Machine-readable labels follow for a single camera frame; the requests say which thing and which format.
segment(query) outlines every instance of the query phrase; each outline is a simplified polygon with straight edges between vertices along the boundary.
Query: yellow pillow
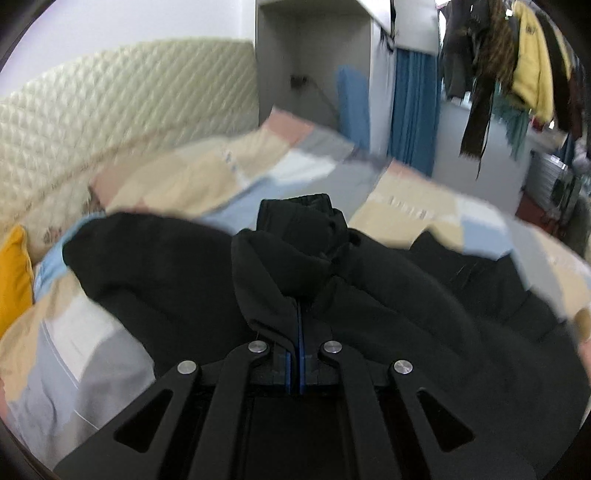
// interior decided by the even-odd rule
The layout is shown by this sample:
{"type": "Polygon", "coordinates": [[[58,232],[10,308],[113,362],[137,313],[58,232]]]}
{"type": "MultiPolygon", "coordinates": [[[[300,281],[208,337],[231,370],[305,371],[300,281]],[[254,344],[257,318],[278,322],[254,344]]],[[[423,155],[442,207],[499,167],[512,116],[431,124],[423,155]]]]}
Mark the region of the yellow pillow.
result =
{"type": "Polygon", "coordinates": [[[0,337],[33,305],[33,268],[27,233],[17,225],[0,248],[0,337]]]}

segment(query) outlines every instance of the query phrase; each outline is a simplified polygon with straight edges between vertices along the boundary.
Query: colorful quilt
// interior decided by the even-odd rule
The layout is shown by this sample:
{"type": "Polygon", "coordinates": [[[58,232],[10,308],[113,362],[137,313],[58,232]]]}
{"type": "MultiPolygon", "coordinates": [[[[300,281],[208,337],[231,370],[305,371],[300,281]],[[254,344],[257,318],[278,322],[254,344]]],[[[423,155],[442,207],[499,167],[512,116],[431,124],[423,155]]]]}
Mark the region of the colorful quilt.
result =
{"type": "MultiPolygon", "coordinates": [[[[150,210],[230,233],[254,228],[262,199],[323,192],[351,227],[385,245],[407,247],[429,229],[460,252],[510,254],[525,285],[572,324],[591,371],[586,263],[541,230],[285,112],[273,111],[241,137],[119,161],[91,186],[107,213],[150,210]]],[[[0,339],[0,416],[54,468],[142,393],[154,373],[142,345],[86,297],[60,251],[38,266],[34,287],[37,303],[0,339]]]]}

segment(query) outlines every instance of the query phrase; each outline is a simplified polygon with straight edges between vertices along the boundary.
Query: bed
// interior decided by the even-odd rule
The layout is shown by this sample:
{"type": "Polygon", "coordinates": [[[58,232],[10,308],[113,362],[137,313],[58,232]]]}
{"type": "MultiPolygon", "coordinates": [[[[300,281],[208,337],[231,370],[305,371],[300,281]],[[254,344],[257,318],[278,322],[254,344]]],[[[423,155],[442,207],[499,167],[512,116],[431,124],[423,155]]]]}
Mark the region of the bed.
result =
{"type": "Polygon", "coordinates": [[[327,193],[388,246],[429,229],[498,259],[571,325],[591,374],[591,268],[543,231],[274,109],[258,125],[249,43],[170,40],[85,57],[0,102],[0,235],[28,232],[35,305],[0,339],[0,414],[52,469],[153,381],[153,361],[90,301],[61,246],[95,216],[150,211],[230,233],[259,203],[327,193]]]}

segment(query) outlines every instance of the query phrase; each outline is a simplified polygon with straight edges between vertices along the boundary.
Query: quilted headboard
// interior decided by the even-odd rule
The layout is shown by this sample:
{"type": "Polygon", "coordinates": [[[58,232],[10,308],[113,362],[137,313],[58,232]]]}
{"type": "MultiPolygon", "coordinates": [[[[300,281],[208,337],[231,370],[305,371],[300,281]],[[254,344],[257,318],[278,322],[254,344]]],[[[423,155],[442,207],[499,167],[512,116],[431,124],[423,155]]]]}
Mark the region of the quilted headboard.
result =
{"type": "Polygon", "coordinates": [[[23,224],[36,262],[106,162],[257,126],[251,42],[154,41],[56,67],[0,100],[0,241],[23,224]]]}

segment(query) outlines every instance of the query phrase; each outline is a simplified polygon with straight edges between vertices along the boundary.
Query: power cord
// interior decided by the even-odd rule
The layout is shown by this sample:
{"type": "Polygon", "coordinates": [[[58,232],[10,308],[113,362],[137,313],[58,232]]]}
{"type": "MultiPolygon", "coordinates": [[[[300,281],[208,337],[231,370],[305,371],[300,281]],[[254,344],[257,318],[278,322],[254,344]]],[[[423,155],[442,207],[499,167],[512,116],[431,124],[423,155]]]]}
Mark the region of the power cord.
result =
{"type": "Polygon", "coordinates": [[[328,96],[323,92],[322,88],[316,83],[316,81],[312,77],[308,77],[307,75],[291,75],[290,76],[290,86],[292,90],[302,90],[307,85],[312,85],[322,98],[323,102],[330,108],[331,113],[335,117],[335,119],[339,120],[339,111],[333,105],[332,101],[328,96]]]}

